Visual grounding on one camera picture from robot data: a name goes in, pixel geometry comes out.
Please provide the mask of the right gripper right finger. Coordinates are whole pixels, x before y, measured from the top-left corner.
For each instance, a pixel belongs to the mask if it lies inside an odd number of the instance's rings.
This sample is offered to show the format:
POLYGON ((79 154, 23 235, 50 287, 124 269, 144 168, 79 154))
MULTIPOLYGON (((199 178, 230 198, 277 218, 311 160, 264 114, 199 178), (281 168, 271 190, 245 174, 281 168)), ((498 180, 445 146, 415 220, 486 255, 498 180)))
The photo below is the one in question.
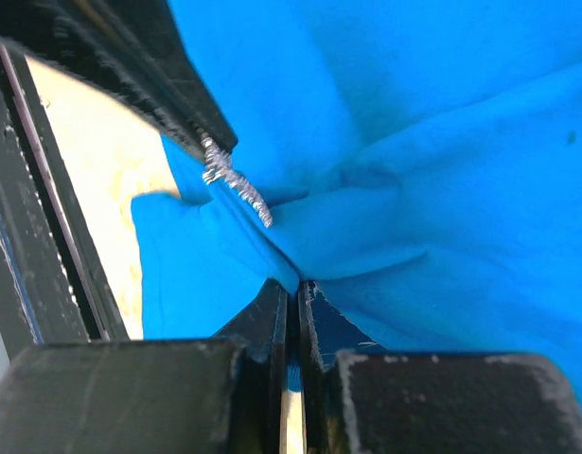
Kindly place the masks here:
POLYGON ((547 358, 389 351, 298 291, 310 453, 582 453, 582 409, 547 358))

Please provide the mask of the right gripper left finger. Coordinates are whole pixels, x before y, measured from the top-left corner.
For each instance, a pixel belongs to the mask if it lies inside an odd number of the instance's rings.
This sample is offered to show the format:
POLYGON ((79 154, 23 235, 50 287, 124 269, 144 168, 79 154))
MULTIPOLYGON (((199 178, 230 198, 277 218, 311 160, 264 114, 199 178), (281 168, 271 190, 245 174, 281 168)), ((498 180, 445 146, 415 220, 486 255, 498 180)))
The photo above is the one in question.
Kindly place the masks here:
POLYGON ((27 348, 0 382, 0 453, 277 453, 288 295, 215 336, 27 348))

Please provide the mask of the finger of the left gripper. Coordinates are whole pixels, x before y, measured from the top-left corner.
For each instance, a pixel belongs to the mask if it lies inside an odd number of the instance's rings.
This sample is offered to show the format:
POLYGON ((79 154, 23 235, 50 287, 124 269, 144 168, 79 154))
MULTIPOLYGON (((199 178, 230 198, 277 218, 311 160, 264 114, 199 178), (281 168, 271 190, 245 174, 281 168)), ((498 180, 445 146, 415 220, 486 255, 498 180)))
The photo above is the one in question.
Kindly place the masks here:
POLYGON ((0 44, 82 81, 190 154, 238 143, 166 1, 0 1, 0 44))

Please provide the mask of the silver leaf brooch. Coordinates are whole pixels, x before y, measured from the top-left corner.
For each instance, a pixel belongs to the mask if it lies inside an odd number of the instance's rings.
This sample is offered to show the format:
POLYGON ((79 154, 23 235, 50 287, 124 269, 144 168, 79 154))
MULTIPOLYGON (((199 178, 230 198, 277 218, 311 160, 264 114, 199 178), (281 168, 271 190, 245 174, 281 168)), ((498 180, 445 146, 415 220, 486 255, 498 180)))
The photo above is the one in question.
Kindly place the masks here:
POLYGON ((234 190, 243 201, 252 207, 264 226, 270 228, 273 225, 273 215, 267 202, 247 178, 233 169, 231 154, 220 148, 205 130, 198 129, 198 134, 204 150, 202 175, 204 183, 225 182, 230 189, 234 190))

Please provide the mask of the blue garment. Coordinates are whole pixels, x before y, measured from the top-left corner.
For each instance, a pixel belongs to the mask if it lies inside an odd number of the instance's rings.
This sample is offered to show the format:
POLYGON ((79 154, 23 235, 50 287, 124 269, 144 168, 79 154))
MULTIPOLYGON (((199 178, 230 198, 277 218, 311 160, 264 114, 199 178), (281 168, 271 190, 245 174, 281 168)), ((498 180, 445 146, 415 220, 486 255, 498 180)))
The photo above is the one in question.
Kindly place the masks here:
POLYGON ((315 281, 377 344, 527 351, 582 405, 582 1, 173 1, 273 225, 172 142, 132 201, 148 340, 315 281))

